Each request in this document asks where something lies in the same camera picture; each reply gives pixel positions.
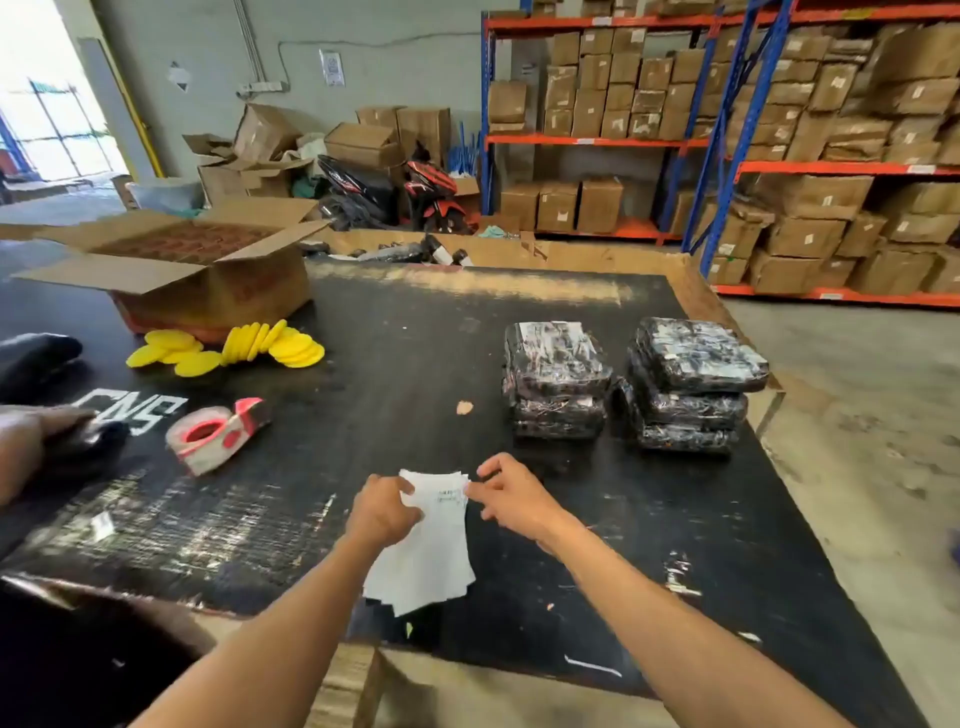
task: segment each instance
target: wrapped package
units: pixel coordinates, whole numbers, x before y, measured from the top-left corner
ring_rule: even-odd
[[[643,449],[727,455],[739,440],[735,429],[707,430],[691,425],[659,425],[646,422],[633,384],[623,377],[614,383],[612,397],[614,407],[622,410],[636,441]]]
[[[602,399],[613,370],[578,321],[537,321],[507,327],[507,371],[525,399],[586,395]]]
[[[636,348],[650,361],[658,387],[677,394],[759,392],[767,360],[711,321],[650,317],[636,330]]]
[[[524,398],[508,371],[503,377],[503,397],[514,433],[526,437],[594,438],[607,422],[604,401],[590,395]]]
[[[662,392],[651,374],[652,365],[646,352],[633,346],[628,347],[627,352],[627,372],[636,389],[637,406],[648,424],[734,429],[746,419],[745,394]]]

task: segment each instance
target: gray panel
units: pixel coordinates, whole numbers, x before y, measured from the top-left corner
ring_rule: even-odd
[[[120,86],[117,85],[103,44],[95,37],[79,38],[78,44],[86,77],[107,118],[110,133],[116,137],[131,172],[140,181],[154,179],[154,166],[150,163],[150,156],[137,133],[136,124],[130,116]]]

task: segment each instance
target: person's left hand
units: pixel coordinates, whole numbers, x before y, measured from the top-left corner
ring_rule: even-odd
[[[408,496],[413,485],[402,477],[371,475],[353,499],[347,519],[347,535],[356,536],[379,548],[398,544],[423,518],[419,508],[410,508],[400,500],[400,491]]]
[[[96,414],[69,406],[0,406],[0,506],[17,497],[40,467],[46,438]]]

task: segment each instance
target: black tabletop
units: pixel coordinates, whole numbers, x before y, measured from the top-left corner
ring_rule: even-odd
[[[0,270],[57,255],[46,244],[0,244]],[[638,569],[660,583],[677,573],[691,604],[854,723],[925,725],[751,431],[729,459],[641,452],[611,426],[588,444],[510,436],[500,398],[505,327],[581,321],[622,373],[641,316],[684,316],[666,279],[311,268],[314,301],[292,324],[326,346],[321,365],[286,370],[261,357],[199,379],[159,365],[127,369],[139,341],[106,294],[0,283],[0,334],[52,330],[84,342],[83,364],[48,401],[114,405],[143,430],[110,482],[28,493],[0,517],[4,569],[250,615],[329,551],[369,473],[473,473],[505,449]],[[186,475],[163,446],[166,428],[244,397],[269,402],[273,423],[217,473]],[[473,404],[469,414],[456,414],[460,400]],[[93,543],[89,519],[105,510],[116,533]],[[348,637],[651,695],[563,566],[482,522],[473,504],[467,534],[477,578],[466,597],[405,619],[361,601]]]

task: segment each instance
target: forearm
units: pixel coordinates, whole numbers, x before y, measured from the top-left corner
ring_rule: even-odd
[[[344,536],[300,582],[187,670],[135,728],[300,728],[379,548]]]
[[[686,728],[850,728],[773,662],[655,584],[572,517],[546,545]]]

